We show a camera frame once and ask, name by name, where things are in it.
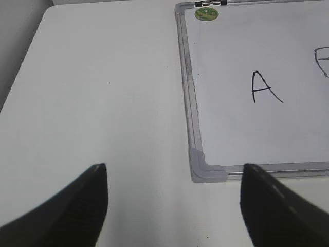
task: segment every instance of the whiteboard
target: whiteboard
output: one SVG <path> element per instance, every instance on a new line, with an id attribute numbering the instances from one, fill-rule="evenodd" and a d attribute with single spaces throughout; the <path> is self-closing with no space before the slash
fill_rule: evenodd
<path id="1" fill-rule="evenodd" d="M 185 10 L 206 163 L 329 161 L 328 0 L 214 8 Z"/>

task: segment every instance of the black marker writing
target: black marker writing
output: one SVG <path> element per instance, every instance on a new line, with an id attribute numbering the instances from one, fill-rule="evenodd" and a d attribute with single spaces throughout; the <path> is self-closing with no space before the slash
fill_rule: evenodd
<path id="1" fill-rule="evenodd" d="M 329 57 L 327 57 L 327 58 L 326 57 L 325 58 L 318 58 L 318 57 L 319 57 L 319 53 L 323 54 L 323 53 L 328 52 L 328 51 L 329 51 L 329 47 L 321 47 L 321 48 L 318 48 L 318 49 L 314 50 L 315 62 L 317 63 L 319 69 L 321 69 L 321 71 L 324 73 L 324 76 L 326 76 L 326 77 L 329 77 L 329 75 L 328 75 L 329 72 L 326 72 L 325 69 L 324 69 L 325 62 L 320 63 L 319 61 L 329 60 Z"/>
<path id="2" fill-rule="evenodd" d="M 263 88 L 263 89 L 254 89 L 253 85 L 254 85 L 254 80 L 255 80 L 256 74 L 261 77 L 263 83 L 266 85 L 265 88 Z M 283 101 L 281 99 L 279 99 L 278 96 L 272 91 L 271 87 L 268 86 L 268 84 L 266 83 L 266 81 L 265 81 L 264 77 L 261 75 L 261 73 L 259 73 L 259 71 L 256 70 L 252 74 L 252 81 L 251 81 L 251 91 L 252 91 L 253 102 L 256 103 L 255 92 L 262 91 L 262 90 L 269 90 L 274 95 L 274 97 L 276 97 L 278 99 L 279 102 L 283 103 Z"/>

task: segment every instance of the white table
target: white table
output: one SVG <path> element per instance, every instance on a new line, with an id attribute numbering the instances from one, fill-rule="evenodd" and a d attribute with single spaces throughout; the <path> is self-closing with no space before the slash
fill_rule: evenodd
<path id="1" fill-rule="evenodd" d="M 47 10 L 0 113 L 0 225 L 105 162 L 97 246 L 252 246 L 240 182 L 190 178 L 176 3 Z M 329 211 L 329 178 L 283 182 Z"/>

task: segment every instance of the white surface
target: white surface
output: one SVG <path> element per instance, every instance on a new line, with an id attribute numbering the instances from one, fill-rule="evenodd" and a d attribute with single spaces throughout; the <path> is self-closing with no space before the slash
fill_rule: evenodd
<path id="1" fill-rule="evenodd" d="M 329 161 L 329 1 L 186 10 L 203 151 L 210 165 Z M 329 57 L 329 49 L 319 54 Z M 258 70 L 269 90 L 255 92 Z M 254 89 L 265 88 L 256 76 Z"/>
<path id="2" fill-rule="evenodd" d="M 98 247 L 252 246 L 240 183 L 190 178 L 174 5 L 45 13 L 0 113 L 0 225 L 105 162 Z M 285 183 L 329 211 L 328 178 Z"/>
<path id="3" fill-rule="evenodd" d="M 0 111 L 51 0 L 0 1 Z"/>

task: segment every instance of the gray wall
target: gray wall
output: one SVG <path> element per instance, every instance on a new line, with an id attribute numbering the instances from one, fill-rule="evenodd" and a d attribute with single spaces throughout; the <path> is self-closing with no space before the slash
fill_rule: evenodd
<path id="1" fill-rule="evenodd" d="M 0 111 L 52 0 L 0 0 Z"/>

